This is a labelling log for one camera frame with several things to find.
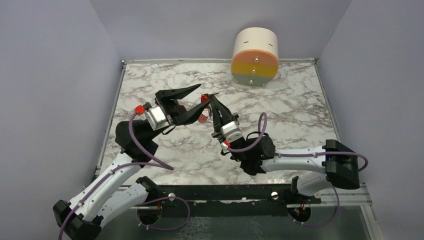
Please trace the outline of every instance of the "purple tube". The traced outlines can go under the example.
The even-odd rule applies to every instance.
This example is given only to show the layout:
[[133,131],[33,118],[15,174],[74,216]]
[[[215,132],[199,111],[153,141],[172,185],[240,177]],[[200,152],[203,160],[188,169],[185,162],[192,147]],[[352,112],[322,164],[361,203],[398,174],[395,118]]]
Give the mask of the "purple tube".
[[340,212],[340,199],[339,199],[339,194],[337,193],[337,191],[336,191],[336,188],[335,187],[332,187],[332,189],[334,190],[334,193],[335,193],[335,197],[337,198],[337,208],[336,208],[336,210],[335,210],[335,213],[334,213],[334,215],[330,218],[330,219],[328,219],[327,221],[325,221],[325,222],[323,222],[323,223],[318,223],[318,224],[308,224],[308,223],[301,223],[300,221],[298,221],[298,220],[295,220],[290,214],[288,215],[292,220],[294,220],[294,222],[295,223],[297,223],[297,224],[300,224],[300,225],[302,225],[302,226],[305,226],[305,227],[309,227],[309,228],[319,228],[319,227],[324,227],[324,226],[326,226],[326,225],[328,225],[328,224],[330,224],[332,221],[334,221],[334,219],[336,219],[336,217],[337,217],[337,215],[339,215],[339,212]]
[[[153,167],[158,167],[158,168],[163,168],[163,169],[167,169],[166,167],[159,165],[159,164],[155,164],[155,163],[149,163],[149,162],[131,162],[131,163],[126,163],[126,164],[122,164],[120,166],[115,167],[114,169],[112,169],[111,171],[113,173],[115,173],[116,171],[118,171],[119,169],[125,168],[125,167],[129,167],[129,166],[134,166],[134,165],[140,165],[140,166],[153,166]],[[87,194],[78,202],[81,204],[84,204],[84,202],[94,193],[94,191],[96,191],[96,189],[110,176],[110,173],[107,173],[106,175],[104,175],[102,177],[102,179],[100,179],[92,188],[90,191],[87,192]],[[75,211],[79,208],[80,206],[76,205],[70,212],[69,214],[66,216],[65,220],[62,223],[62,226],[60,226],[60,231],[59,231],[59,240],[62,239],[62,235],[64,234],[65,231],[65,226],[67,225],[69,219],[71,218],[72,214],[75,213]]]
[[142,226],[144,226],[144,227],[146,227],[146,228],[149,228],[149,229],[155,229],[155,230],[161,230],[161,231],[175,231],[175,230],[178,230],[178,229],[180,229],[180,228],[184,227],[186,224],[188,224],[188,223],[189,223],[189,221],[190,221],[190,207],[189,207],[189,204],[187,203],[187,201],[186,201],[186,200],[184,200],[184,199],[182,199],[182,198],[181,198],[181,197],[179,197],[179,196],[166,196],[166,197],[161,197],[161,198],[158,198],[158,199],[155,199],[155,200],[151,200],[151,201],[143,202],[141,205],[152,204],[152,203],[160,202],[160,201],[162,201],[162,200],[167,200],[167,199],[177,199],[177,200],[180,200],[180,201],[182,201],[182,202],[185,204],[185,206],[187,207],[187,218],[185,219],[185,221],[184,221],[181,225],[176,226],[176,227],[171,227],[171,228],[163,228],[163,227],[157,227],[157,226],[144,225],[144,224],[142,223],[142,221],[141,221],[140,219],[138,219],[138,220],[140,221],[140,225],[142,225]]
[[[305,154],[289,154],[289,153],[275,153],[276,156],[281,157],[295,157],[295,158],[307,158],[307,157],[313,157],[314,155],[312,153],[305,153]],[[362,158],[365,161],[365,164],[359,168],[359,172],[364,170],[368,166],[368,158],[360,153],[351,152],[351,151],[324,151],[324,152],[317,152],[315,153],[315,156],[323,156],[323,155],[351,155],[351,156],[357,156]]]
[[154,160],[155,162],[157,162],[158,164],[164,166],[166,169],[169,170],[174,170],[174,168],[168,164],[166,164],[165,162],[161,161],[159,158],[153,156],[149,151],[147,151],[141,144],[140,142],[137,140],[136,136],[134,135],[134,128],[133,128],[133,122],[134,122],[134,118],[136,117],[137,113],[134,112],[131,115],[131,118],[129,119],[129,123],[128,123],[128,130],[129,130],[129,135],[131,136],[132,141],[134,141],[135,145],[149,158],[151,158],[152,160]]
[[[262,117],[265,117],[265,119],[263,120],[263,127],[261,130],[261,120]],[[256,140],[250,144],[249,146],[245,147],[245,148],[241,148],[241,149],[233,149],[233,148],[228,148],[228,151],[232,152],[232,153],[242,153],[242,152],[246,152],[251,150],[252,148],[254,148],[254,146],[256,146],[256,144],[258,144],[262,137],[264,136],[265,130],[267,129],[267,122],[268,122],[268,115],[266,112],[262,112],[259,116],[259,122],[257,123],[257,128],[258,131],[260,131],[259,136],[256,138]]]

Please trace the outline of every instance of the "black mounting plate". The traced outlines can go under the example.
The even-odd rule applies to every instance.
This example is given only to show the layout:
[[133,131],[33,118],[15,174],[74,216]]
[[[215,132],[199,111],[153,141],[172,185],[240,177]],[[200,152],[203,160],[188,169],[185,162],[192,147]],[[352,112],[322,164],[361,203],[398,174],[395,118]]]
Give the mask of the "black mounting plate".
[[[186,200],[191,217],[284,217],[288,215],[287,205],[321,203],[315,197],[302,201],[291,197],[290,184],[158,185],[157,192],[158,197],[173,193]],[[277,199],[272,198],[273,192],[278,193]],[[161,218],[187,216],[187,208],[179,200],[165,200],[160,205]]]

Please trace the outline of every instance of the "cable clip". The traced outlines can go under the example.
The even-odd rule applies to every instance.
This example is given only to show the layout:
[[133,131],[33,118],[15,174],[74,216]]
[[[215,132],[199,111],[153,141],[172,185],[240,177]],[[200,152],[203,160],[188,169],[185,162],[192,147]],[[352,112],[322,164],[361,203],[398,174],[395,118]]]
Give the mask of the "cable clip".
[[142,105],[138,105],[138,106],[136,106],[136,107],[134,108],[134,110],[135,110],[135,112],[137,113],[137,115],[141,115],[141,114],[143,114],[143,113],[146,111],[145,107],[144,107],[144,106],[142,106]]
[[221,142],[221,149],[226,152],[228,150],[228,147],[230,146],[230,143],[227,141]]

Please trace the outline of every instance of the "yellow stripe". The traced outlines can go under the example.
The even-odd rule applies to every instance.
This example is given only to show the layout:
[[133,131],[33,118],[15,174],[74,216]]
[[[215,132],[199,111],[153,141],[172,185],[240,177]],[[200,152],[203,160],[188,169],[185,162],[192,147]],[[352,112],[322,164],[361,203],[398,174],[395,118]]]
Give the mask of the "yellow stripe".
[[231,72],[233,74],[245,74],[258,77],[274,78],[277,74],[278,66],[267,66],[244,62],[232,62]]

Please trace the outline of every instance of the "metal screw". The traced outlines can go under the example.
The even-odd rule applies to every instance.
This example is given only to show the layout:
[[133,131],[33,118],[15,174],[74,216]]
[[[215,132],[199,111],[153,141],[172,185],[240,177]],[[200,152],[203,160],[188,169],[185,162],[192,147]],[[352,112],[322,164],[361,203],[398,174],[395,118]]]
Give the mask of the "metal screw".
[[320,199],[321,198],[321,192],[317,191],[317,192],[315,192],[315,194],[313,196],[317,199]]
[[175,193],[171,192],[170,194],[168,194],[168,197],[170,197],[170,201],[174,201],[175,200]]
[[271,198],[272,198],[272,199],[274,199],[274,200],[277,200],[277,199],[278,199],[278,192],[273,191],[273,192],[271,193]]

